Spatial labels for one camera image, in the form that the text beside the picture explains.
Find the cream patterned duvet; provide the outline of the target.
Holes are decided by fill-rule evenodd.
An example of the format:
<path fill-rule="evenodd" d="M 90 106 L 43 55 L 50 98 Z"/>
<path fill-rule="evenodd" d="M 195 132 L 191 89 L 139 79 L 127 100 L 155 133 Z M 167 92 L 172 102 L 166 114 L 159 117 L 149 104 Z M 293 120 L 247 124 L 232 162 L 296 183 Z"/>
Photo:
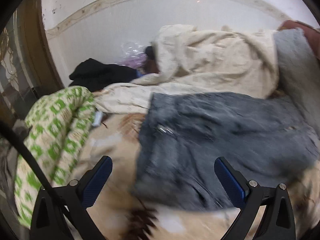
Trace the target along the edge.
<path fill-rule="evenodd" d="M 152 43 L 157 73 L 114 83 L 94 97 L 104 113 L 146 113 L 154 93 L 233 92 L 265 99 L 279 81 L 274 31 L 256 33 L 161 27 Z"/>

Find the clear plastic bag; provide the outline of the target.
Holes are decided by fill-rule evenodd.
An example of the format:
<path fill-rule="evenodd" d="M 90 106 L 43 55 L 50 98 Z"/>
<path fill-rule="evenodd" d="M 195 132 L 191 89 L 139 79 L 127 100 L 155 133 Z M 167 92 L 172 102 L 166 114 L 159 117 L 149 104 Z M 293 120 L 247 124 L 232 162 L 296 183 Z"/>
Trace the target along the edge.
<path fill-rule="evenodd" d="M 144 52 L 144 49 L 144 46 L 135 42 L 122 44 L 121 56 L 118 64 L 132 69 L 142 68 L 147 60 L 147 55 Z"/>

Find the green white patterned quilt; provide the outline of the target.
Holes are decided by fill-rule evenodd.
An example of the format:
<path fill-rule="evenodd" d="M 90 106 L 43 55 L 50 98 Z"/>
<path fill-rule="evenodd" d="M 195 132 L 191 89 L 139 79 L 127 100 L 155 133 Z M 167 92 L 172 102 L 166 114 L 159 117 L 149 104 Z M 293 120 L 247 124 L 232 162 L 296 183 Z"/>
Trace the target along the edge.
<path fill-rule="evenodd" d="M 93 94 L 72 86 L 45 95 L 25 118 L 30 129 L 24 144 L 53 187 L 68 184 L 95 117 Z M 30 228 L 39 179 L 27 162 L 18 157 L 15 176 L 15 204 L 18 221 Z"/>

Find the grey-blue denim pants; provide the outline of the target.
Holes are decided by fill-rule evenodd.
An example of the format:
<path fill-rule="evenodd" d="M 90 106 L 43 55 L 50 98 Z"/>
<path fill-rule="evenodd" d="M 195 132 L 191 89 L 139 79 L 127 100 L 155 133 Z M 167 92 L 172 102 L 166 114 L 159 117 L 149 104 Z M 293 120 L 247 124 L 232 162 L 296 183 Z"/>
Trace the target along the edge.
<path fill-rule="evenodd" d="M 288 96 L 155 93 L 139 142 L 133 195 L 188 211 L 232 206 L 214 172 L 218 157 L 269 187 L 319 158 L 317 136 Z"/>

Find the black clothing pile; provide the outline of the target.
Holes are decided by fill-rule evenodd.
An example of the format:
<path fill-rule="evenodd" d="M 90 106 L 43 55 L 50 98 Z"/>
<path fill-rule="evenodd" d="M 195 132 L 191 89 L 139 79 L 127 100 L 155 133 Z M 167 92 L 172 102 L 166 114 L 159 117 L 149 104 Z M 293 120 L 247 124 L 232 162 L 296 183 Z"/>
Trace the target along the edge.
<path fill-rule="evenodd" d="M 69 86 L 86 87 L 96 92 L 114 83 L 129 83 L 140 77 L 138 70 L 117 64 L 103 64 L 92 58 L 80 63 L 69 76 Z"/>

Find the leaf-print beige blanket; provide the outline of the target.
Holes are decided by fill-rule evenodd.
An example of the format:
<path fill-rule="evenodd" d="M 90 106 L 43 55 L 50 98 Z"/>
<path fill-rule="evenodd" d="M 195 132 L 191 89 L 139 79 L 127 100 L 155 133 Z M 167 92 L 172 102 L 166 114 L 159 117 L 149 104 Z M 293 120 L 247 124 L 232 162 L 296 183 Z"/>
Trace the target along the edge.
<path fill-rule="evenodd" d="M 139 152 L 138 132 L 143 114 L 113 115 L 93 129 L 81 152 L 72 178 L 80 179 L 103 155 L 113 161 L 113 170 L 95 204 L 87 211 L 106 239 L 123 239 L 130 211 L 140 208 L 130 194 Z M 319 162 L 289 186 L 297 237 L 319 222 Z M 184 212 L 156 205 L 156 228 L 152 239 L 220 239 L 239 213 L 238 209 L 215 212 Z"/>

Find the brown wooden door frame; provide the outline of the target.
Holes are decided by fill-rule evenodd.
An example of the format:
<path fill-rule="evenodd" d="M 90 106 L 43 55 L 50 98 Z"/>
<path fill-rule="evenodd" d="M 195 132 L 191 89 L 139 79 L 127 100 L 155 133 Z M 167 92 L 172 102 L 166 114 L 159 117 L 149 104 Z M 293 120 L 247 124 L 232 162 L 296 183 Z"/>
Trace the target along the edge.
<path fill-rule="evenodd" d="M 22 50 L 31 71 L 31 80 L 40 94 L 51 94 L 63 88 L 48 46 L 42 20 L 41 0 L 23 0 L 17 8 Z"/>

